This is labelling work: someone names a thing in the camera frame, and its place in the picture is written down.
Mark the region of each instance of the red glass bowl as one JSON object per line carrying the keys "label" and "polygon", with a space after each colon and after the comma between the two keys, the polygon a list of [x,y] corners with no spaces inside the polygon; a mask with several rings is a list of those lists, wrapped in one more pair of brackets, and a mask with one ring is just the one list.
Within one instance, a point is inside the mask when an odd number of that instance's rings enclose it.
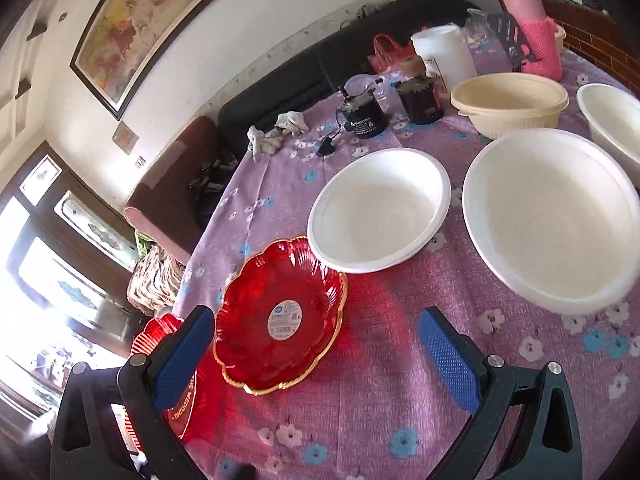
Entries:
{"label": "red glass bowl", "polygon": [[[151,352],[162,341],[162,338],[169,334],[173,334],[178,331],[182,325],[182,320],[175,317],[173,314],[164,314],[161,318],[153,318],[149,321],[145,329],[138,334],[133,340],[131,345],[131,352],[129,357],[134,354],[151,355]],[[169,410],[164,412],[164,417],[169,423],[169,427],[173,430],[178,438],[183,438],[187,427],[191,420],[191,413],[195,404],[196,397],[196,377],[198,372],[194,373],[193,377],[187,389],[180,396],[178,404]],[[129,418],[129,414],[125,410],[124,426],[127,433],[131,437],[133,443],[142,451],[140,447],[140,441],[136,436],[136,432],[133,430],[133,425]]]}
{"label": "red glass bowl", "polygon": [[306,237],[252,256],[226,288],[213,353],[225,381],[252,395],[298,384],[342,325],[347,276],[312,253]]}

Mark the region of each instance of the pink knitted bottle cover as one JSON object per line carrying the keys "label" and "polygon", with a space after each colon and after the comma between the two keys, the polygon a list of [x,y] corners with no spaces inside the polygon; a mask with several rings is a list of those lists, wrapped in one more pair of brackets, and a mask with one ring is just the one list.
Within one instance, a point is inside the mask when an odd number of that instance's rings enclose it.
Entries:
{"label": "pink knitted bottle cover", "polygon": [[525,61],[522,71],[541,75],[560,81],[562,65],[556,47],[556,24],[551,18],[535,22],[520,23],[520,28],[527,37],[533,53],[539,61]]}

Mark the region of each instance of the blue gripper pad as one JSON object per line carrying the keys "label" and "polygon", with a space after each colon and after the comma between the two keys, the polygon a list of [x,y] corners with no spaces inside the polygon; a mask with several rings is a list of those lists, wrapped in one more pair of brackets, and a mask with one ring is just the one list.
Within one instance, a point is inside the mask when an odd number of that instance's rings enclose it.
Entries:
{"label": "blue gripper pad", "polygon": [[156,375],[152,401],[159,413],[174,407],[180,400],[213,339],[213,330],[213,312],[204,308]]}
{"label": "blue gripper pad", "polygon": [[429,309],[423,310],[418,318],[418,339],[456,404],[475,413],[481,402],[480,380]]}

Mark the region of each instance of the floral tablecloth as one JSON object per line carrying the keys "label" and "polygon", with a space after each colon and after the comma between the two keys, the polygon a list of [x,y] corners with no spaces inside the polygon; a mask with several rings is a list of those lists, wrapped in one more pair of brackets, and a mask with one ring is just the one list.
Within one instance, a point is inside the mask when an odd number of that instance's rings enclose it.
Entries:
{"label": "floral tablecloth", "polygon": [[[578,84],[610,76],[571,52],[562,54],[571,103],[559,128],[588,136]],[[408,122],[397,98],[382,134],[342,134],[337,151],[318,158],[319,139],[337,129],[333,95],[305,112],[310,132],[289,138],[274,156],[246,156],[193,253],[174,313],[216,309],[225,284],[272,240],[306,231],[315,198],[338,171],[375,150],[408,147],[435,156],[452,184],[447,218],[416,256],[381,272],[349,276],[344,323],[330,352],[297,386],[252,397],[222,380],[215,431],[187,443],[211,478],[254,464],[261,478],[423,479],[468,413],[450,398],[418,343],[417,316],[436,305],[486,354],[519,366],[562,364],[580,427],[584,479],[595,480],[640,415],[640,288],[596,316],[561,317],[523,300],[483,263],[467,233],[461,193],[466,170],[488,139],[449,109],[430,126]],[[510,413],[513,425],[517,413]],[[491,476],[508,442],[501,433],[481,477]]]}

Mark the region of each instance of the framed painting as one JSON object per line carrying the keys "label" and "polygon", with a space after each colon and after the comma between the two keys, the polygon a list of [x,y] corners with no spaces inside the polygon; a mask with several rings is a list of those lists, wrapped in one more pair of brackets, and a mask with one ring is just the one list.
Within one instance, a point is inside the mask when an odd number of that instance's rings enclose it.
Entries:
{"label": "framed painting", "polygon": [[101,0],[71,69],[118,120],[156,60],[211,0]]}

